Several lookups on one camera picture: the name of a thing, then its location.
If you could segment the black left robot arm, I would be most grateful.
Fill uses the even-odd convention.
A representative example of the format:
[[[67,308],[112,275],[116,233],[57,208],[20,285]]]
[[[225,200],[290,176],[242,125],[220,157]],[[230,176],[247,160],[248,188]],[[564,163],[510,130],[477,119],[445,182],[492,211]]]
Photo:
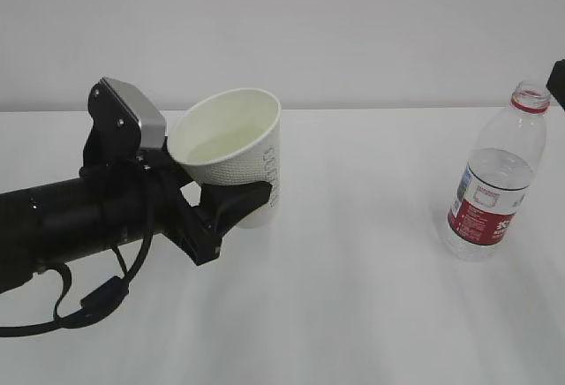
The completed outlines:
[[[197,266],[218,258],[223,237],[266,205],[272,185],[200,187],[193,207],[181,189],[189,174],[164,149],[84,166],[79,177],[1,196],[1,290],[30,281],[51,262],[69,262],[163,234]]]

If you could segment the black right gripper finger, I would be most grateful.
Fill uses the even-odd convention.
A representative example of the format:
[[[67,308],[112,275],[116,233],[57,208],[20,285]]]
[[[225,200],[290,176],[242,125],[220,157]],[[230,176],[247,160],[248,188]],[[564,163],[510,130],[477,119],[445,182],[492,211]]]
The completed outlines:
[[[546,88],[558,105],[565,110],[565,60],[554,63],[546,82]]]

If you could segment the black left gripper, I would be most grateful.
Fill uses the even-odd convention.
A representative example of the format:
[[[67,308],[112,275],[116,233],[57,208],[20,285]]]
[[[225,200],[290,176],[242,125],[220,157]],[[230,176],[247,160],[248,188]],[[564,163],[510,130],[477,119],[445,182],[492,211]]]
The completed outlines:
[[[193,179],[166,149],[138,149],[132,153],[132,161],[148,181],[154,208],[152,233],[163,234],[197,266],[216,260],[221,238],[266,205],[272,191],[272,185],[265,181],[204,184],[199,209],[191,206],[181,191]]]

